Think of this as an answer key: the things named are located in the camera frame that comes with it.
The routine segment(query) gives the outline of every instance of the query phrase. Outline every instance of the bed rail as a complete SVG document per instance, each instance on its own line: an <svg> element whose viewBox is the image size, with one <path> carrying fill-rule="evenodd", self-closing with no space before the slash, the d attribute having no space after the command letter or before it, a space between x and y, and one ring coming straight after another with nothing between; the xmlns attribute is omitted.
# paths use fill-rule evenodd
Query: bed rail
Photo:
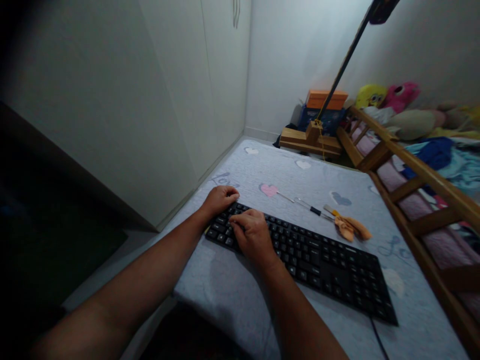
<svg viewBox="0 0 480 360"><path fill-rule="evenodd" d="M353 120L357 122L351 131L347 132ZM365 123L365 128L354 141L352 134L361 123ZM356 144L368 129L378 135L380 142L363 156ZM346 126L338 128L337 136L355 167L370 175L463 346L470 357L479 359L480 324L459 301L456 293L480 292L480 264L441 270L425 247L421 236L459 221L468 222L480 234L480 206L426 163L405 150L398 144L397 137L355 106L348 109ZM397 155L409 166L416 173L416 177L388 192L376 171L393 155ZM398 206L398 202L427 184L447 202L448 207L410 221Z"/></svg>

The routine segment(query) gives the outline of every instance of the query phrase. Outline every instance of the keyboard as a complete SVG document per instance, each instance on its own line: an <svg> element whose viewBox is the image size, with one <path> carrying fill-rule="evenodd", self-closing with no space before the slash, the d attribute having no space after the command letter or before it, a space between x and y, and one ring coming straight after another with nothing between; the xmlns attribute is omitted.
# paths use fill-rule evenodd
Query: keyboard
<svg viewBox="0 0 480 360"><path fill-rule="evenodd" d="M229 218L248 209L234 202L211 221L207 239L241 254ZM268 214L265 220L273 249L296 282L399 325L378 257Z"/></svg>

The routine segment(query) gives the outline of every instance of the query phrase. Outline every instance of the hand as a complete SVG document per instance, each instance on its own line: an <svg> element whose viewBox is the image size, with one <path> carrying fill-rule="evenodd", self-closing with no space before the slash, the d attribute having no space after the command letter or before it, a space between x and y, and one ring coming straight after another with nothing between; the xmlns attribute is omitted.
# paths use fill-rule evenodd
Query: hand
<svg viewBox="0 0 480 360"><path fill-rule="evenodd" d="M279 263L280 259L272 246L269 227L262 212L249 209L242 214L231 216L229 222L241 251L257 270L268 270Z"/></svg>
<svg viewBox="0 0 480 360"><path fill-rule="evenodd" d="M199 211L211 219L227 209L239 197L239 191L233 186L214 187L200 206Z"/></svg>

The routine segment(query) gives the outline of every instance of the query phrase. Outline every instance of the finger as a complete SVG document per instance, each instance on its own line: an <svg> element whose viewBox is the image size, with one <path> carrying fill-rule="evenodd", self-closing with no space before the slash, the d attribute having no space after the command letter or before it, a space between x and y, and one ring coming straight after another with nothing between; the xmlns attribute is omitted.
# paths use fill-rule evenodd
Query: finger
<svg viewBox="0 0 480 360"><path fill-rule="evenodd" d="M231 222L230 225L233 228L238 245L240 245L240 248L243 248L247 244L247 238L245 237L244 231L237 223Z"/></svg>
<svg viewBox="0 0 480 360"><path fill-rule="evenodd" d="M224 200L225 206L233 204L234 202L237 201L237 199L239 197L240 197L240 194L238 194L238 193L230 195L229 197L226 197L225 200Z"/></svg>
<svg viewBox="0 0 480 360"><path fill-rule="evenodd" d="M263 212L258 211L257 209L248 209L247 211L243 212L244 214L253 216L254 218L263 218L265 215Z"/></svg>
<svg viewBox="0 0 480 360"><path fill-rule="evenodd" d="M240 224L241 226L243 226L245 228L252 221L252 217L248 214L245 214L245 213L246 213L246 211L242 214L239 214L239 215L232 215L228 221L230 222L230 224L232 222L236 222L237 224Z"/></svg>
<svg viewBox="0 0 480 360"><path fill-rule="evenodd" d="M233 186L224 186L223 189L224 189L226 195L230 195L230 196L233 195L233 194L239 194L240 195L239 191L236 188L234 188Z"/></svg>

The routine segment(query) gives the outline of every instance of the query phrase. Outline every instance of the orange cloth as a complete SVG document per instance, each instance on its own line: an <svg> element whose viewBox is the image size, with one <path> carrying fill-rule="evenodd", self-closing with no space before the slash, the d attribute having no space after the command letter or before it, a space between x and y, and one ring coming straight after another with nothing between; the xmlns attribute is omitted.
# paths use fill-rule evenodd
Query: orange cloth
<svg viewBox="0 0 480 360"><path fill-rule="evenodd" d="M359 233L363 240L372 237L370 231L360 221L352 217L336 216L335 225L338 226L340 234L351 243L354 241L354 233Z"/></svg>

